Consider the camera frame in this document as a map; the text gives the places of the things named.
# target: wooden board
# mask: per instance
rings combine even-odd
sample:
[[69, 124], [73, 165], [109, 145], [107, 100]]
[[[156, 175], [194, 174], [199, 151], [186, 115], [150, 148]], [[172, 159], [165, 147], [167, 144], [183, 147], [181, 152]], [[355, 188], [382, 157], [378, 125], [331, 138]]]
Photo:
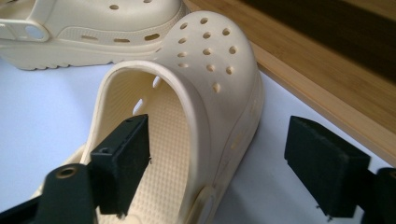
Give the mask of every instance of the wooden board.
[[333, 0], [185, 2], [235, 21], [267, 75], [396, 166], [396, 23]]

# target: white surface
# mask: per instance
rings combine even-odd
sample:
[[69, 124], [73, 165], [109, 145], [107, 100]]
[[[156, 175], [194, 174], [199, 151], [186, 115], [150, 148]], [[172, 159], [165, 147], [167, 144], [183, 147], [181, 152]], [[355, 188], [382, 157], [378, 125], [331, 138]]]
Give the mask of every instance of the white surface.
[[[86, 141], [97, 89], [112, 65], [18, 70], [0, 59], [0, 211], [26, 201], [46, 173]], [[258, 132], [214, 223], [327, 223], [283, 159], [290, 115], [313, 119], [368, 152], [371, 170], [388, 166], [289, 92], [263, 76]], [[360, 223], [336, 218], [333, 223]]]

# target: textured footbed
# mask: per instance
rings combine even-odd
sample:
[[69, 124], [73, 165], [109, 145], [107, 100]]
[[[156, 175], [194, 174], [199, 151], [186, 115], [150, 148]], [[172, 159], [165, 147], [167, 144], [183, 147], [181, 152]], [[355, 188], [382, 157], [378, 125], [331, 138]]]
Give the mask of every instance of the textured footbed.
[[[121, 102], [129, 102], [129, 99], [136, 97], [144, 99], [140, 109], [135, 113], [148, 114], [152, 163], [140, 182], [125, 220], [120, 221], [116, 216], [101, 215], [99, 221], [176, 223], [189, 172], [190, 135], [186, 116], [177, 95], [165, 81], [161, 80], [153, 87], [154, 75], [137, 72], [137, 76], [131, 76], [129, 73], [136, 74], [136, 71], [125, 71], [121, 76], [119, 74], [120, 78], [112, 80], [112, 90], [109, 92], [118, 99], [118, 95], [122, 94], [121, 98], [124, 99]], [[127, 79], [137, 81], [143, 76], [148, 77], [150, 82], [144, 81], [146, 87], [136, 89], [150, 89], [150, 93], [141, 92], [142, 95], [139, 95], [138, 90], [125, 92], [129, 82]], [[134, 104], [130, 105], [130, 108], [127, 113], [132, 115]]]

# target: clog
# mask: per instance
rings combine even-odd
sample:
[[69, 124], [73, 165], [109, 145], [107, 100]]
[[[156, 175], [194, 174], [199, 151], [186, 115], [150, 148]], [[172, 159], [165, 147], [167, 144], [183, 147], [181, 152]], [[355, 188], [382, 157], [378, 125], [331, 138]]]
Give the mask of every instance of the clog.
[[187, 13], [181, 0], [0, 0], [0, 57], [26, 70], [144, 59]]
[[152, 164], [122, 223], [209, 223], [258, 127], [263, 98], [243, 32], [220, 14], [193, 12], [148, 59], [106, 74], [81, 162], [124, 119], [148, 114]]

